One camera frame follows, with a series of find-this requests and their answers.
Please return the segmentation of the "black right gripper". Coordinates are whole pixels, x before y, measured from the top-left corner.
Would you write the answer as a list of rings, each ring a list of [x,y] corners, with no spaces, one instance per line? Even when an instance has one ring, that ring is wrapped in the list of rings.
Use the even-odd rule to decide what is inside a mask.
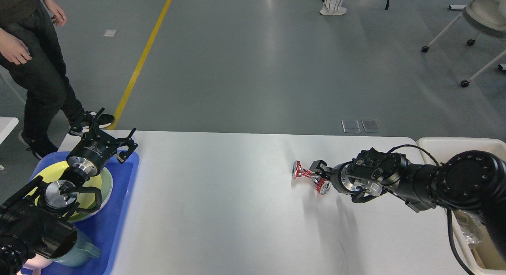
[[[350,164],[352,163],[341,163],[332,168],[328,167],[324,160],[315,160],[309,168],[310,178],[313,181],[330,181],[334,189],[341,194],[354,194],[354,185],[349,181],[346,173],[342,174]]]

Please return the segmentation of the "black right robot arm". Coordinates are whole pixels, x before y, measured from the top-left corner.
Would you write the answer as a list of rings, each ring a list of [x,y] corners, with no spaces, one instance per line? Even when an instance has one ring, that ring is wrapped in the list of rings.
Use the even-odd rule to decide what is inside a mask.
[[[349,195],[354,203],[366,203],[385,193],[402,200],[415,212],[447,210],[447,230],[453,255],[461,267],[471,274],[459,257],[452,231],[452,211],[475,215],[486,227],[492,243],[505,257],[505,161],[486,151],[464,151],[446,163],[413,164],[405,154],[393,147],[386,153],[374,148],[362,150],[351,161],[328,167],[315,160],[309,169],[293,165],[293,178],[305,176],[325,194],[333,187]]]

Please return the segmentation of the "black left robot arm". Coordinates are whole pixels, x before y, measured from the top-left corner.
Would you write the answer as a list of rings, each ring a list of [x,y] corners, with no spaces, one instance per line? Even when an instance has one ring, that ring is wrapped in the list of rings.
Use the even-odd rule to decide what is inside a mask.
[[[71,125],[69,134],[81,140],[60,176],[47,183],[38,175],[1,205],[2,275],[18,273],[36,255],[68,267],[100,257],[101,250],[70,219],[101,209],[101,189],[86,182],[99,176],[110,158],[124,163],[138,147],[136,128],[115,138],[100,129],[101,114],[85,112]]]

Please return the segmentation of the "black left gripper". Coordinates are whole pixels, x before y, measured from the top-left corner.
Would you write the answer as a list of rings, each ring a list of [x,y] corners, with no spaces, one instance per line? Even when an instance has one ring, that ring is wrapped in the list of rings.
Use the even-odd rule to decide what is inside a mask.
[[[104,111],[105,108],[101,108],[98,112],[83,112],[70,125],[68,134],[82,138],[85,133],[85,125],[87,125],[89,131],[98,134],[99,129],[106,127],[100,127],[98,122]],[[98,176],[110,158],[114,157],[120,164],[123,164],[138,148],[138,144],[133,139],[135,131],[137,131],[137,128],[132,128],[128,136],[120,138],[115,138],[105,131],[103,139],[98,137],[83,138],[70,151],[66,162],[69,167],[81,169],[90,177]]]

